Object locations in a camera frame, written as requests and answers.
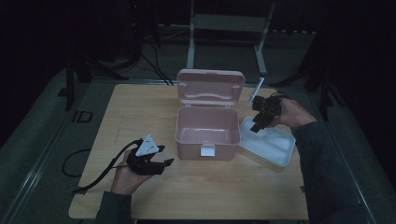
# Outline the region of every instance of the metal stand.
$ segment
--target metal stand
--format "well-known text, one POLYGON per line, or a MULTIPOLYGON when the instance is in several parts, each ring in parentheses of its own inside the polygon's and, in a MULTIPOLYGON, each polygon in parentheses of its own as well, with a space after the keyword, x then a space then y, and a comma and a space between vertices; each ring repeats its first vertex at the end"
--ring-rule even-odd
POLYGON ((264 58, 262 57, 262 47, 264 45, 265 37, 268 34, 268 28, 275 9, 273 3, 266 17, 244 17, 244 16, 224 16, 211 14, 195 14, 194 0, 191 0, 191 14, 190 14, 190 45, 187 56, 187 68, 194 67, 195 54, 195 29, 210 29, 210 30, 227 30, 227 31, 243 31, 243 32, 261 32, 262 37, 260 43, 254 47, 256 53, 257 64, 259 66, 260 74, 265 76, 267 69, 265 67, 264 58))

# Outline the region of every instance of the hand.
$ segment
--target hand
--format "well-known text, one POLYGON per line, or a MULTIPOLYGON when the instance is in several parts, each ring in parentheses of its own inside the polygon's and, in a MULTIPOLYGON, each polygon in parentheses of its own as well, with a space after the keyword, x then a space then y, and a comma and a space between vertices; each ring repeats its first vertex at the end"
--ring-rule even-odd
POLYGON ((113 193, 131 195, 140 185, 152 177, 152 175, 137 175, 131 171, 126 162, 130 153, 131 150, 125 151, 123 161, 119 164, 121 167, 117 168, 110 190, 113 193))
POLYGON ((308 111, 300 106, 296 101, 282 98, 281 114, 274 119, 269 127, 275 127, 278 124, 284 124, 290 128, 298 128, 307 123, 317 121, 308 111))

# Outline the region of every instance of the box lid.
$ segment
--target box lid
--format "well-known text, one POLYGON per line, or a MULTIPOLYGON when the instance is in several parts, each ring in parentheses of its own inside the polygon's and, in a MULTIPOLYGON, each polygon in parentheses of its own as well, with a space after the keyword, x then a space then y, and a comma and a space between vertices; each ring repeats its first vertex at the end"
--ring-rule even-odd
POLYGON ((254 133, 253 117, 246 117, 240 126, 241 142, 239 146, 279 168, 290 163, 294 150, 295 138, 278 128, 265 128, 254 133))
POLYGON ((244 84, 238 71, 182 69, 177 75, 178 99, 185 105, 235 105, 244 84))

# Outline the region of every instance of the person's right hand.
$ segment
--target person's right hand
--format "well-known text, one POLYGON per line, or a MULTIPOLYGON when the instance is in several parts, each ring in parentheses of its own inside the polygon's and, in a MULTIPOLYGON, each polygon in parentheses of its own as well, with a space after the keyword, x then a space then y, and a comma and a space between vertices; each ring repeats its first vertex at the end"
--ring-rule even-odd
POLYGON ((281 114, 270 123, 269 127, 284 124, 290 128, 298 128, 314 121, 317 121, 315 117, 300 106, 295 100, 282 98, 281 114))

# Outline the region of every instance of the table surface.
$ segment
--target table surface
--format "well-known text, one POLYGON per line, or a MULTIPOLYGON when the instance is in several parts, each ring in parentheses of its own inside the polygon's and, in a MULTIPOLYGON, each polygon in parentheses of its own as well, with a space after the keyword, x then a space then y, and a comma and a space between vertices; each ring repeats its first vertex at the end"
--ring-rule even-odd
MULTIPOLYGON (((253 90, 245 87, 239 103, 233 106, 240 122, 257 114, 246 106, 253 90)), ((274 91, 260 89, 258 95, 269 96, 274 91)), ((90 184, 123 147, 150 133, 157 145, 166 146, 152 161, 170 158, 175 161, 162 175, 155 175, 134 193, 133 218, 308 219, 296 148, 290 165, 284 169, 241 147, 231 161, 181 160, 177 157, 175 132, 177 110, 182 106, 177 99, 177 86, 116 86, 78 185, 90 184)), ((286 126, 278 128, 290 132, 286 126)), ((69 216, 95 218, 103 192, 110 189, 114 174, 112 169, 87 194, 75 195, 69 216)))

